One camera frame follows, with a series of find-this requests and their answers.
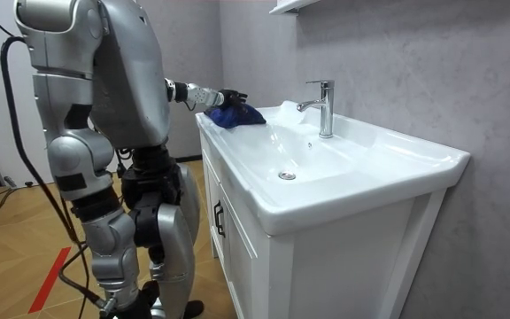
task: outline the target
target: chrome faucet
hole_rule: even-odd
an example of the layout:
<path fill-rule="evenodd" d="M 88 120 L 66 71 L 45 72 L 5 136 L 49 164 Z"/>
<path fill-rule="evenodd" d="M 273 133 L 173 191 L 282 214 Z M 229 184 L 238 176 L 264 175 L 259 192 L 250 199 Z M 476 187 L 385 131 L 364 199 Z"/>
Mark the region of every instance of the chrome faucet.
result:
<path fill-rule="evenodd" d="M 310 106 L 319 106 L 321 108 L 320 119 L 320 137 L 331 138 L 334 136 L 334 87 L 333 80 L 328 81 L 310 81 L 307 83 L 319 83 L 321 86 L 321 99 L 308 101 L 297 105 L 299 112 L 304 112 Z"/>

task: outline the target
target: cabinet handle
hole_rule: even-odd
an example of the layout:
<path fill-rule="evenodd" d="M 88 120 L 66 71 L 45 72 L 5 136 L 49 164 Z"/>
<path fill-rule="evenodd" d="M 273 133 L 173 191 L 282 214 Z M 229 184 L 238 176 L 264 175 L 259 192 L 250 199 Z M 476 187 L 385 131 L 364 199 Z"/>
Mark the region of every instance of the cabinet handle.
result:
<path fill-rule="evenodd" d="M 222 235 L 224 238 L 226 237 L 226 232 L 223 231 L 223 226 L 220 223 L 220 215 L 223 213 L 223 207 L 221 206 L 221 202 L 218 200 L 218 204 L 213 207 L 213 218 L 216 223 L 216 228 L 218 229 L 218 234 Z"/>
<path fill-rule="evenodd" d="M 213 222 L 216 223 L 216 227 L 218 227 L 218 208 L 221 208 L 221 201 L 218 200 L 218 204 L 213 206 Z"/>

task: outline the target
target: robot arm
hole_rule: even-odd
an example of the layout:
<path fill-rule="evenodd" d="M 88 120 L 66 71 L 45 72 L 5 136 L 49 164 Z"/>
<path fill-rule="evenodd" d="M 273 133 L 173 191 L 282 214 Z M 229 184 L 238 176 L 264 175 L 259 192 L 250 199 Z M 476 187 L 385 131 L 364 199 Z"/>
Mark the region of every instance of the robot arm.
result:
<path fill-rule="evenodd" d="M 210 106 L 220 106 L 224 103 L 223 93 L 215 90 L 202 88 L 197 84 L 180 83 L 165 79 L 169 101 L 193 102 Z"/>
<path fill-rule="evenodd" d="M 166 93 L 168 101 L 175 102 L 192 102 L 203 104 L 208 107 L 226 106 L 234 103 L 245 103 L 247 95 L 239 93 L 231 89 L 215 89 L 202 88 L 194 83 L 180 83 L 173 80 L 165 79 Z"/>

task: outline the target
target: silver robot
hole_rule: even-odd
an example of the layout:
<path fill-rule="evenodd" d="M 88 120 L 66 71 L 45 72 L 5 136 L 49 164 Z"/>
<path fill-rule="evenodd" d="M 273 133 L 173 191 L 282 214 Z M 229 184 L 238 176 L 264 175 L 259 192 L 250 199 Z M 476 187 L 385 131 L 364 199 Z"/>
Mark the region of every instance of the silver robot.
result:
<path fill-rule="evenodd" d="M 183 318 L 199 204 L 189 169 L 165 147 L 168 103 L 218 106 L 246 96 L 165 79 L 157 37 L 132 0 L 16 0 L 14 11 L 37 71 L 50 171 L 82 222 L 92 273 L 105 292 L 101 316 Z M 122 177 L 129 214 L 106 171 L 115 149 L 134 154 Z M 146 295 L 137 286 L 137 247 L 151 257 Z"/>

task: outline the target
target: blue cloth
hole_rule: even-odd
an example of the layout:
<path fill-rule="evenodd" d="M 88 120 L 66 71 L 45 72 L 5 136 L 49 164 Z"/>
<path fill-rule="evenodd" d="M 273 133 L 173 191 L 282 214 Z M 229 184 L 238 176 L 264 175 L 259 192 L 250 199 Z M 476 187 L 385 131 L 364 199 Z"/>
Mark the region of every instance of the blue cloth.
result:
<path fill-rule="evenodd" d="M 221 128 L 267 123 L 259 111 L 247 104 L 232 105 L 227 108 L 210 107 L 204 111 L 204 114 Z"/>

